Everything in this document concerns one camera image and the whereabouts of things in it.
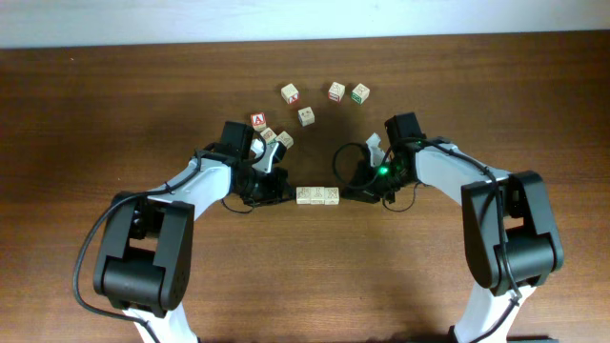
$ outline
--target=block face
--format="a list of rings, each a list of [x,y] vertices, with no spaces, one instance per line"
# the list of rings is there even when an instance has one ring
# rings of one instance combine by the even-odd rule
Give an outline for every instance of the block face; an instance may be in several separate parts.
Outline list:
[[[298,110],[298,121],[302,126],[308,126],[315,122],[314,111],[312,108],[305,108],[303,110]]]
[[[369,97],[370,93],[371,90],[366,88],[366,86],[358,84],[352,91],[352,99],[354,99],[358,104],[362,105],[364,100]]]
[[[260,133],[260,135],[263,136],[263,139],[265,140],[265,143],[267,144],[272,144],[275,141],[275,138],[277,137],[277,135],[275,134],[275,132],[273,132],[271,129],[267,128],[265,130],[263,130],[263,132]]]
[[[280,141],[286,149],[289,149],[295,143],[294,139],[285,131],[280,133],[276,140]]]
[[[333,82],[333,85],[328,90],[328,98],[333,101],[340,102],[343,98],[343,94],[345,94],[345,86],[337,82]]]
[[[296,203],[297,204],[311,204],[312,203],[311,187],[297,187],[296,188]]]
[[[324,187],[311,187],[312,205],[324,205]]]
[[[339,204],[339,188],[329,187],[324,189],[324,205]]]
[[[252,121],[252,127],[256,131],[263,131],[267,129],[267,121],[265,120],[265,113],[250,114],[250,120]]]
[[[299,98],[298,91],[296,90],[296,87],[293,84],[284,87],[281,93],[284,100],[289,104],[294,103],[294,101],[298,100]]]

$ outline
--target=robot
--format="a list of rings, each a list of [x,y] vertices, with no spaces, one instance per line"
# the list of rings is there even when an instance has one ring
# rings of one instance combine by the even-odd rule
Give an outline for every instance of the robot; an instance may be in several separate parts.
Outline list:
[[[385,130],[391,144],[385,153],[376,134],[366,144],[348,143],[335,153],[335,176],[345,184],[341,197],[386,206],[401,188],[422,183],[456,201],[462,208],[466,260],[476,282],[447,341],[506,342],[520,305],[563,264],[542,178],[533,171],[510,173],[486,166],[446,138],[427,138],[414,113],[392,117]],[[93,313],[134,322],[144,342],[198,342],[182,306],[193,222],[231,192],[252,208],[295,198],[287,171],[274,166],[286,147],[260,144],[262,137],[252,143],[254,133],[252,127],[227,122],[220,142],[196,151],[187,168],[163,186],[117,194],[78,255],[72,282],[77,302]],[[347,183],[335,164],[349,146],[360,148],[363,159]],[[249,159],[250,150],[255,158]],[[506,231],[503,218],[509,215],[522,218],[523,225]],[[87,247],[104,222],[93,287],[123,314],[89,305],[78,289]],[[130,239],[146,237],[157,237],[155,252],[130,246]]]

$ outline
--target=white wall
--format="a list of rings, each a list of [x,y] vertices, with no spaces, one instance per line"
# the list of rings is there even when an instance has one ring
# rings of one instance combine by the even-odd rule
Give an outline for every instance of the white wall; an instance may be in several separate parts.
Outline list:
[[[0,48],[610,29],[610,0],[0,0]]]

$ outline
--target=brown table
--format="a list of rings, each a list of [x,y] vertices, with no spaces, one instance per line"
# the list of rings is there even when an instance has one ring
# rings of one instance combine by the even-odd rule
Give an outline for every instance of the brown table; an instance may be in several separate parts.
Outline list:
[[[371,96],[333,103],[333,81]],[[279,95],[288,83],[297,105]],[[315,124],[301,128],[307,106]],[[430,136],[546,181],[565,265],[511,335],[608,341],[609,109],[607,31],[0,51],[2,340],[138,342],[133,324],[76,304],[77,251],[116,192],[173,177],[226,120],[264,111],[295,139],[281,163],[292,184],[328,187],[338,146],[376,131],[387,147],[383,122],[415,111]],[[81,289],[108,308],[92,290],[99,238]],[[210,341],[380,340],[446,333],[472,284],[460,208],[428,188],[406,213],[343,201],[243,216],[214,204],[195,223],[184,304]]]

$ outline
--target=wooden block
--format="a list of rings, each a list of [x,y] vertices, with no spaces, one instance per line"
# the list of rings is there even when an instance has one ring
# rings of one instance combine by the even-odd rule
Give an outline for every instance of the wooden block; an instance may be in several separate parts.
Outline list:
[[[260,135],[263,136],[263,139],[265,140],[265,143],[267,143],[267,144],[274,143],[275,138],[277,137],[275,132],[269,128],[263,130],[263,132],[261,132]]]
[[[339,204],[339,188],[329,187],[324,189],[324,205]]]
[[[324,205],[324,187],[311,187],[312,205]]]
[[[294,139],[285,131],[280,133],[276,140],[280,141],[286,147],[286,149],[289,149],[295,143]]]
[[[328,98],[333,101],[340,102],[343,98],[343,94],[345,94],[345,86],[341,85],[340,83],[333,82],[333,85],[331,85],[331,88],[328,90]]]
[[[296,188],[296,203],[297,204],[311,204],[312,203],[312,188],[311,187],[297,187]]]
[[[260,113],[250,114],[250,120],[252,120],[252,127],[256,131],[261,132],[261,131],[267,129],[267,121],[265,120],[265,113],[260,112]]]
[[[352,91],[352,99],[354,99],[354,101],[356,101],[358,104],[362,105],[364,100],[369,97],[369,93],[371,93],[371,90],[362,84],[358,84]]]
[[[284,87],[281,93],[284,100],[286,100],[286,102],[289,104],[294,103],[294,101],[298,100],[299,98],[298,91],[296,90],[296,87],[293,84]]]
[[[301,122],[302,126],[308,126],[315,122],[314,111],[312,108],[305,108],[303,110],[298,110],[298,121]]]

